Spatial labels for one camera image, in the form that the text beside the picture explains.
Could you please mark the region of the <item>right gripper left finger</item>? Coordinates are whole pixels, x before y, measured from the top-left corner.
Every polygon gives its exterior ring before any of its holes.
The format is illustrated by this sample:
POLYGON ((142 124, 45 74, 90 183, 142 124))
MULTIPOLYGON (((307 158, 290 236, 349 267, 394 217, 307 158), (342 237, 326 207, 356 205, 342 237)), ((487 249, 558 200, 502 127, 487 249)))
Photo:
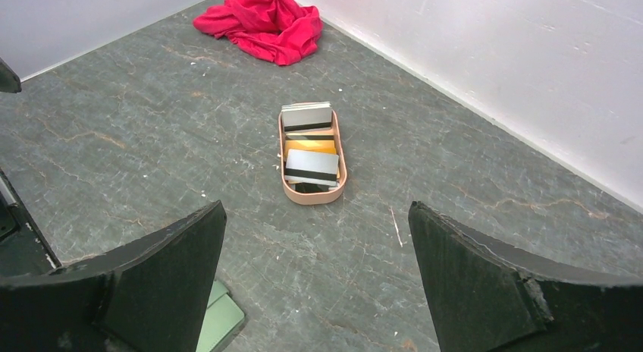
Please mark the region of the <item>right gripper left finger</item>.
POLYGON ((3 351, 194 351, 227 214, 213 202, 43 275, 1 279, 3 351))

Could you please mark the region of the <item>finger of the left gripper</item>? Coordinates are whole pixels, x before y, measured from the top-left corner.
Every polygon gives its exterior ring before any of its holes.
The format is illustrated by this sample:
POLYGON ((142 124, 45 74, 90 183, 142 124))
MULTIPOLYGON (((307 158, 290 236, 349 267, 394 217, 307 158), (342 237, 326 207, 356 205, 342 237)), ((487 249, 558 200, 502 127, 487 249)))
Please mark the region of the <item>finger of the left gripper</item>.
POLYGON ((22 91, 20 78, 2 58, 0 58, 0 91, 2 93, 22 91))

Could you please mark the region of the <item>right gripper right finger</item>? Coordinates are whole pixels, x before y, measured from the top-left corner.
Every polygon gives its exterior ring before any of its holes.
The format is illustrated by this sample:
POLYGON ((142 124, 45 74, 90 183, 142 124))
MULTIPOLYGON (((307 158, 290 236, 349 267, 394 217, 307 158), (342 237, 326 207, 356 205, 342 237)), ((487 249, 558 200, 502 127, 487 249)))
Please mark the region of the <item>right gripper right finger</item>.
POLYGON ((422 202, 409 229, 442 351, 640 351, 642 280, 570 266, 422 202))

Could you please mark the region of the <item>green card holder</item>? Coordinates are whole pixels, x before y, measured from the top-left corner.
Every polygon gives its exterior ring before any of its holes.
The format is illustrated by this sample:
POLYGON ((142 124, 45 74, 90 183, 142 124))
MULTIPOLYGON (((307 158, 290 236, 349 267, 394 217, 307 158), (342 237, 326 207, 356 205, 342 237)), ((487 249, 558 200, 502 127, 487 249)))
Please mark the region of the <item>green card holder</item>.
POLYGON ((245 321, 245 313, 234 302, 221 281, 214 281, 205 309, 196 352, 223 351, 245 321))

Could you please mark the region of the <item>pink oval tray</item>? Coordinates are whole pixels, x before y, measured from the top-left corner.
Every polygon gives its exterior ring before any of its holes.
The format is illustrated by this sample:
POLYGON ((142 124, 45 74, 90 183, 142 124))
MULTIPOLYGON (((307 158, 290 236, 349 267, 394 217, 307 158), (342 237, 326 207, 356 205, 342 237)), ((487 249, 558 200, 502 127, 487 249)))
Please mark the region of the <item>pink oval tray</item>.
POLYGON ((330 102, 283 105, 278 116, 281 182, 300 205, 332 203, 348 179, 338 116, 330 102))

